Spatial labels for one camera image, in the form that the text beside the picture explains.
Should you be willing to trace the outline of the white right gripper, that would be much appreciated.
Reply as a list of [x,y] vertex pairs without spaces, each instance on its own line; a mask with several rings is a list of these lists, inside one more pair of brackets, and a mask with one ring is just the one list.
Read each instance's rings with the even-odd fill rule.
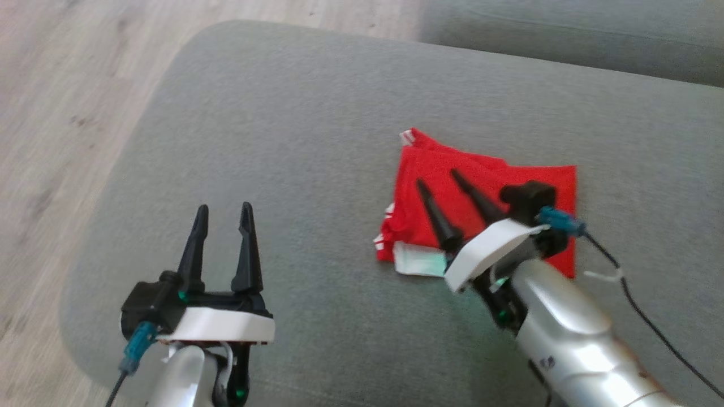
[[546,225],[530,227],[504,219],[502,209],[460,170],[452,169],[451,175],[484,224],[491,226],[463,245],[462,231],[447,218],[427,183],[416,180],[439,249],[454,253],[463,245],[445,273],[445,283],[453,293],[472,288],[499,329],[515,335],[545,334],[546,310],[536,293],[545,268],[532,236]]

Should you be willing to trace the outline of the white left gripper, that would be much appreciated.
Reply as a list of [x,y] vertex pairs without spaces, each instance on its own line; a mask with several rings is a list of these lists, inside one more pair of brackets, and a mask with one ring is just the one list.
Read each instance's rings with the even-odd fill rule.
[[[209,232],[209,207],[197,209],[178,275],[181,293],[204,293],[202,253]],[[242,244],[234,293],[261,293],[264,289],[253,206],[244,202],[239,232]],[[165,371],[158,381],[160,406],[243,406],[250,395],[249,361],[253,345],[274,341],[275,321],[262,299],[253,299],[252,311],[209,306],[189,307],[175,330],[161,335],[169,347]]]

